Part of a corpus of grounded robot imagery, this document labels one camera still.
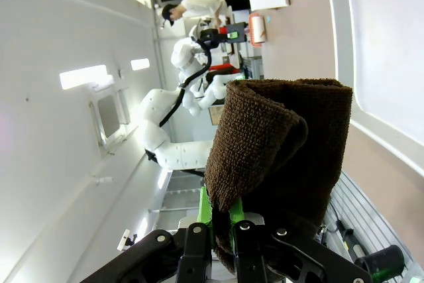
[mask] humanoid robot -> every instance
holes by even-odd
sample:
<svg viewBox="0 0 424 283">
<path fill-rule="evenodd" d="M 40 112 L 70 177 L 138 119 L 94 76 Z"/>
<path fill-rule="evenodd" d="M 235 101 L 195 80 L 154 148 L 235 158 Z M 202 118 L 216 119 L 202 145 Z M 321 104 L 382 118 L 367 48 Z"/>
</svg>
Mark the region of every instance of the humanoid robot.
<svg viewBox="0 0 424 283">
<path fill-rule="evenodd" d="M 174 46 L 171 62 L 180 71 L 180 85 L 174 91 L 153 89 L 140 104 L 141 130 L 144 132 L 141 143 L 148 154 L 164 168 L 170 170 L 193 170 L 204 168 L 212 147 L 212 140 L 195 142 L 171 142 L 169 135 L 162 128 L 175 110 L 182 104 L 196 116 L 209 108 L 216 100 L 226 96 L 225 84 L 235 80 L 239 74 L 216 75 L 203 93 L 200 89 L 201 79 L 211 66 L 210 49 L 226 42 L 227 35 L 217 31 L 205 30 L 196 36 L 197 26 L 190 32 L 190 37 L 178 41 Z M 202 66 L 195 55 L 204 51 L 207 63 Z"/>
</svg>

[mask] terry cloth towel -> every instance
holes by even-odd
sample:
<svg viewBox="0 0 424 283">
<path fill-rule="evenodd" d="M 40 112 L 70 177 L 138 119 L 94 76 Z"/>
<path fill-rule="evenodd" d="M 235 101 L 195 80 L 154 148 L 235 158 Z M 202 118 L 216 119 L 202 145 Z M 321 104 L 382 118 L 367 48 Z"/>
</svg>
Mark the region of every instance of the terry cloth towel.
<svg viewBox="0 0 424 283">
<path fill-rule="evenodd" d="M 205 183 L 215 252 L 234 272 L 231 206 L 313 237 L 339 179 L 352 89 L 337 80 L 245 80 L 227 85 Z"/>
</svg>

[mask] black cable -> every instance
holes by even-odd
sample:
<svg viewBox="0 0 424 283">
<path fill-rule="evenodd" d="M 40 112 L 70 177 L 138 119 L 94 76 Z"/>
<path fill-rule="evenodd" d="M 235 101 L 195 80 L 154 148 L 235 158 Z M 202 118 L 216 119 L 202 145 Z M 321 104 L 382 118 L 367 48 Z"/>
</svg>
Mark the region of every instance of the black cable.
<svg viewBox="0 0 424 283">
<path fill-rule="evenodd" d="M 333 203 L 330 201 L 330 206 L 333 208 L 334 214 L 336 215 L 337 221 L 340 220 L 339 215 L 337 214 L 336 208 L 334 208 Z"/>
<path fill-rule="evenodd" d="M 182 83 L 180 85 L 180 87 L 181 87 L 180 94 L 178 95 L 177 100 L 176 100 L 174 106 L 172 107 L 171 111 L 168 114 L 166 114 L 166 116 L 164 117 L 164 119 L 161 120 L 161 122 L 159 123 L 159 127 L 164 126 L 165 123 L 168 122 L 168 120 L 170 119 L 170 117 L 180 107 L 180 105 L 181 105 L 181 103 L 183 101 L 184 93 L 186 92 L 186 87 L 191 83 L 191 81 L 193 81 L 194 79 L 198 78 L 203 73 L 205 73 L 207 70 L 209 70 L 209 68 L 212 65 L 212 55 L 211 55 L 210 49 L 206 46 L 206 44 L 202 40 L 197 40 L 196 43 L 198 43 L 198 45 L 200 45 L 200 47 L 203 49 L 203 51 L 205 51 L 205 54 L 206 54 L 206 57 L 207 57 L 207 63 L 206 63 L 206 65 L 201 70 L 197 71 L 192 76 L 189 76 L 184 81 L 184 83 Z"/>
<path fill-rule="evenodd" d="M 198 91 L 200 91 L 200 89 L 201 89 L 201 85 L 203 84 L 203 78 L 201 79 L 201 81 L 200 81 L 200 85 L 199 85 L 199 88 L 197 89 Z"/>
<path fill-rule="evenodd" d="M 162 127 L 166 124 L 166 122 L 169 121 L 169 119 L 171 118 L 171 116 L 177 111 L 177 109 L 180 107 L 182 101 L 183 101 L 183 97 L 184 97 L 184 93 L 185 93 L 185 89 L 181 89 L 180 94 L 177 97 L 177 100 L 174 104 L 174 106 L 172 107 L 171 111 L 166 114 L 166 116 L 164 117 L 163 120 L 161 120 L 161 122 L 159 123 L 159 127 Z"/>
<path fill-rule="evenodd" d="M 340 221 L 340 218 L 339 218 L 339 215 L 337 213 L 337 210 L 336 210 L 336 208 L 334 207 L 334 205 L 333 205 L 333 203 L 331 201 L 330 201 L 330 206 L 331 206 L 331 209 L 333 209 L 334 214 L 336 215 L 337 221 Z M 329 228 L 327 228 L 327 231 L 330 232 L 330 233 L 336 233 L 338 231 L 338 229 L 337 229 L 337 226 L 336 226 L 336 229 L 335 230 L 330 230 Z"/>
</svg>

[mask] ceiling light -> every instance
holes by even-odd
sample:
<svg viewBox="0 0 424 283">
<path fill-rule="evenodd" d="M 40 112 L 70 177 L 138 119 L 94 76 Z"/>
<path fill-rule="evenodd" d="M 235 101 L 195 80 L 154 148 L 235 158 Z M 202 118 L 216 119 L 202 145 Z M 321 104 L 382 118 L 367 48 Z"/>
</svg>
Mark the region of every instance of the ceiling light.
<svg viewBox="0 0 424 283">
<path fill-rule="evenodd" d="M 143 218 L 140 227 L 138 227 L 138 230 L 136 232 L 137 238 L 135 239 L 135 243 L 139 242 L 141 239 L 144 238 L 144 236 L 146 235 L 147 225 L 147 218 Z"/>
<path fill-rule="evenodd" d="M 147 69 L 150 67 L 150 61 L 148 59 L 132 60 L 131 67 L 133 71 Z"/>
<path fill-rule="evenodd" d="M 166 168 L 162 169 L 162 172 L 160 173 L 159 179 L 158 179 L 158 187 L 159 189 L 162 189 L 162 187 L 164 186 L 166 177 L 168 176 L 168 172 L 169 170 Z"/>
<path fill-rule="evenodd" d="M 104 82 L 107 78 L 107 69 L 105 65 L 90 66 L 88 68 L 59 74 L 62 89 L 71 89 L 73 87 L 91 82 Z"/>
</svg>

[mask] person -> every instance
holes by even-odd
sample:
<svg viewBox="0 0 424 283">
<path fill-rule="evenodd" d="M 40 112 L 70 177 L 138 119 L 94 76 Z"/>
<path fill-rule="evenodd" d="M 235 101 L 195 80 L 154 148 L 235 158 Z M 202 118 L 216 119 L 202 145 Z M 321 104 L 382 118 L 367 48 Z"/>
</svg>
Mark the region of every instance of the person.
<svg viewBox="0 0 424 283">
<path fill-rule="evenodd" d="M 219 15 L 227 15 L 227 7 L 234 11 L 250 9 L 249 0 L 182 0 L 179 5 L 168 4 L 162 9 L 164 19 L 174 25 L 183 16 L 212 16 L 216 27 L 221 25 Z"/>
</svg>

